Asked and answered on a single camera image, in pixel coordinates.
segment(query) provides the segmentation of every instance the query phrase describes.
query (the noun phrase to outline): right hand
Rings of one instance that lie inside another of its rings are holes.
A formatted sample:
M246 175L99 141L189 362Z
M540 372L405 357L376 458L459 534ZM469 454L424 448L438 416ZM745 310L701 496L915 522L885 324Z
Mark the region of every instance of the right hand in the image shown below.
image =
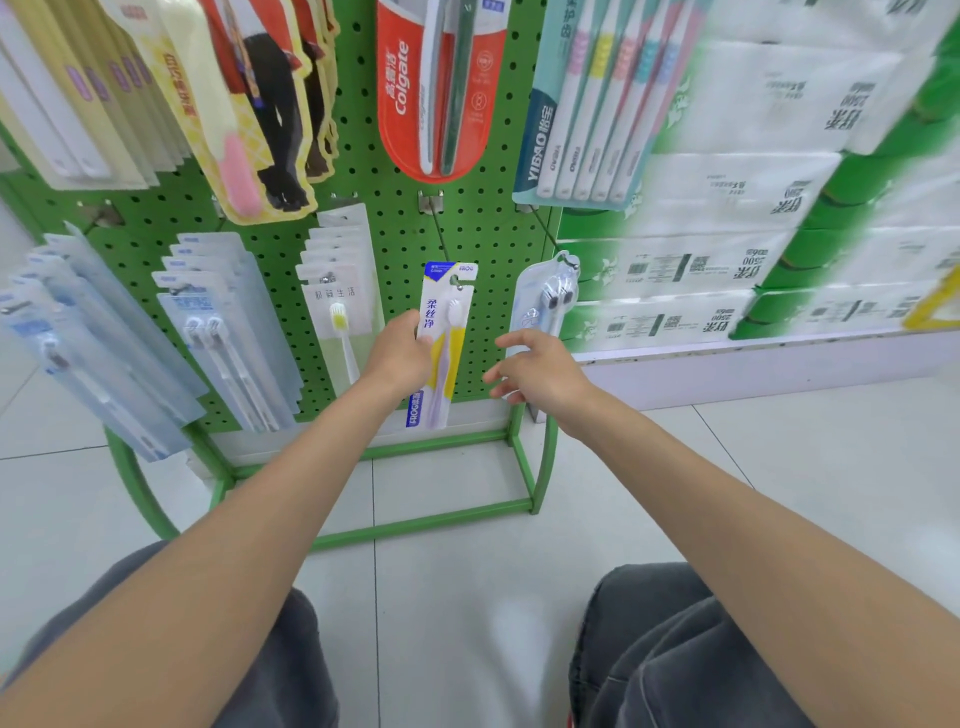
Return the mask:
M530 351L508 356L483 375L487 384L499 382L491 389L491 397L510 395L509 404L530 402L561 425L575 417L578 403L593 385L560 339L536 328L522 328L503 334L494 343L502 349L522 345Z

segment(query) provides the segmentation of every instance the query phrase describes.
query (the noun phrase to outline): gray shorts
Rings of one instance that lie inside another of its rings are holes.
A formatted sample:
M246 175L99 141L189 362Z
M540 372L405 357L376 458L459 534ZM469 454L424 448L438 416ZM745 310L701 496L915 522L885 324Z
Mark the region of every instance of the gray shorts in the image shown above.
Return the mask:
M30 640L7 685L164 546L147 546L118 562L53 617ZM687 564L626 566L607 574L584 615L569 680L578 728L811 725ZM338 714L317 616L306 596L291 590L214 726L333 728Z

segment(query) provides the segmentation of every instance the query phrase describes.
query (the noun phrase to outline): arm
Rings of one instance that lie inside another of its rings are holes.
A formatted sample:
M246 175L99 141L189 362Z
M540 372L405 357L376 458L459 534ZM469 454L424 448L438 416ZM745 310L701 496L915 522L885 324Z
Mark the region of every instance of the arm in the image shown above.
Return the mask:
M209 726L364 448L426 381L418 320L393 319L349 391L43 653L0 695L0 726Z
M820 726L956 724L960 619L877 562L724 473L589 383L533 330L484 376L583 441L712 589Z

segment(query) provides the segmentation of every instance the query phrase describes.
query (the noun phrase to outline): colgate toothbrush package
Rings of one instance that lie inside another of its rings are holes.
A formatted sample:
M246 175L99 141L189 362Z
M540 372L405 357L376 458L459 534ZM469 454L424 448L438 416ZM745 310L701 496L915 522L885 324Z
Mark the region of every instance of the colgate toothbrush package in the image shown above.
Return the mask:
M378 0L377 116L396 166L463 177L484 153L510 0Z

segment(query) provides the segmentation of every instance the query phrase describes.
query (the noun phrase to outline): yibao toothbrush package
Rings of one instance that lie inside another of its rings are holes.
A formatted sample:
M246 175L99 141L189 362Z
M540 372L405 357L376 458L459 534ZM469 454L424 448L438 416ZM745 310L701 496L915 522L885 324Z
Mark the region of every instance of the yibao toothbrush package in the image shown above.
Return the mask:
M712 0L553 0L514 201L624 209Z
M510 3L377 3L380 136L396 166L415 180L456 180L483 155Z
M524 270L516 279L510 331L538 328L559 336L564 315L579 298L579 276L580 260L566 251ZM510 347L507 356L525 351L523 346Z
M383 306L367 208L363 204L317 214L319 228L300 252L297 275L333 391L339 397L363 371Z
M430 262L423 269L417 336L433 339L432 365L426 384L410 395L408 427L446 427L473 298L473 286L464 281L476 280L477 272L476 263Z
M144 387L146 373L133 370L105 347L84 325L75 306L57 303L34 280L0 291L0 318L46 374L144 460L162 460L190 448L180 432L182 423Z

